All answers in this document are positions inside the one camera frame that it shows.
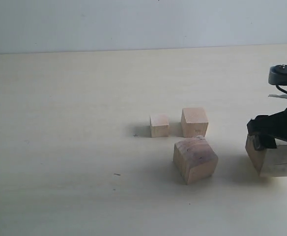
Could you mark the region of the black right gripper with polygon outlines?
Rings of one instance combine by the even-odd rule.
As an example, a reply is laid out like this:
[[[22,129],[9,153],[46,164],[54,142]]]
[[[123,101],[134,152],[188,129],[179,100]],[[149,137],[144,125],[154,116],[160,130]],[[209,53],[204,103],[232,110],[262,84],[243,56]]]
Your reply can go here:
[[[267,132],[262,131],[263,124],[270,123]],[[247,123],[247,131],[252,138],[254,150],[276,149],[276,139],[287,142],[287,107],[272,115],[257,115]]]

